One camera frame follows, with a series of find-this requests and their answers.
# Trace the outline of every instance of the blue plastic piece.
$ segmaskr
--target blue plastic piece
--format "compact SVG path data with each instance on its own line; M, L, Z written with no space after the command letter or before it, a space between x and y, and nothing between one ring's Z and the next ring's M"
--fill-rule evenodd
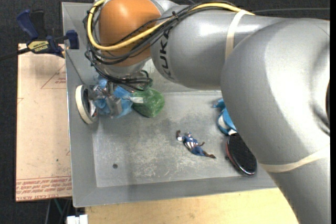
M79 49L78 34L75 30L69 30L66 33L67 38L70 42L70 49Z
M21 12L17 17L16 21L19 24L19 27L29 34L30 40L35 40L38 38L38 32L36 31L34 24L30 20L30 9L26 9L23 12Z
M99 85L100 88L104 89L107 85L107 79L105 79L105 78L99 79L98 85Z
M116 116L116 118L120 118L122 116L125 116L126 114L128 114L132 111L133 102L128 99L129 97L131 97L130 92L128 92L124 88L118 86L114 90L113 95L115 97L121 99L122 112L118 116Z
M46 39L48 40L48 42L50 44L50 49L49 49L48 53L49 54L54 54L56 56L60 56L60 57L63 58L63 54L62 54L63 49L58 44L55 44L54 38L52 36L46 36Z
M221 112L218 116L217 125L222 133L225 135L229 135L229 132L237 132L236 126L233 124L233 121L226 109L226 105L223 99L219 99L216 104L213 106L214 108L220 108Z

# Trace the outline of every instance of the blue object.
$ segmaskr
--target blue object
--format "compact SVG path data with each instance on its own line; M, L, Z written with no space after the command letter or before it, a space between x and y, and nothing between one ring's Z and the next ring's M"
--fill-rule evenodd
M132 111L133 102L129 100L129 97L131 97L130 92L125 90L123 87L117 86L113 92L113 95L121 99L122 112L118 116L116 116L116 118L125 116Z
M232 132L237 132L236 126L233 124L232 119L226 109L226 105L223 99L219 99L214 108L221 108L221 112L218 116L217 125L222 133L230 135Z
M38 38L38 32L36 31L32 21L30 20L30 9L26 9L21 12L17 17L16 21L19 24L19 27L29 34L30 41L35 40Z
M204 142L199 145L198 141L191 136L191 132L188 132L187 135L180 136L180 130L176 133L176 139L180 142L183 142L183 144L188 148L188 150L197 156L204 156L204 157L210 157L210 158L216 158L213 154L208 154L206 151L204 151L201 146L204 144Z
M46 40L50 44L50 49L48 50L48 53L54 54L56 56L60 56L63 58L63 54L62 54L63 49L58 44L55 44L54 38L52 36L46 36Z
M75 30L69 30L66 33L67 38L70 42L70 49L79 49L78 34Z

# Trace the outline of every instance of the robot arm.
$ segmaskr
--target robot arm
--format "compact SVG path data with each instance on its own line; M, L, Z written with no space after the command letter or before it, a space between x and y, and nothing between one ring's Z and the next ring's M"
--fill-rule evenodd
M330 223L329 22L255 16L224 3L145 1L155 16L144 9L136 17L155 26L147 24L140 34L134 32L139 25L134 26L126 47L120 46L126 44L123 39L107 38L97 48L127 48L117 53L122 59L150 44L154 65L168 80L221 90L241 137L298 220ZM111 11L104 7L102 17L105 12ZM110 16L118 20L118 13ZM105 71L129 78L147 59L143 55Z

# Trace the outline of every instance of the metal tray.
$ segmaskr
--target metal tray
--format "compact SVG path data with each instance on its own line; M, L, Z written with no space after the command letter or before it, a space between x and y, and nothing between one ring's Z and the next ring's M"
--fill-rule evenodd
M119 119L101 116L92 124L80 117L75 89L93 84L95 71L84 57L83 19L91 4L63 3L64 33L79 34L80 49L66 51L69 135L75 207L171 199L275 187L258 166L254 177L237 172L225 158L227 137L216 125L212 105L220 91L195 91L164 79L151 60L146 69L165 107L155 118L133 111ZM177 130L191 131L216 159L191 154L176 140Z

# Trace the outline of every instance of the green object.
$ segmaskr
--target green object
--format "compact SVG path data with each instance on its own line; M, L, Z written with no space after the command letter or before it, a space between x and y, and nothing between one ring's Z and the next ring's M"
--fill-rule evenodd
M137 103L133 103L134 110L148 118L157 116L164 107L163 94L152 88L136 91L132 98L137 100Z

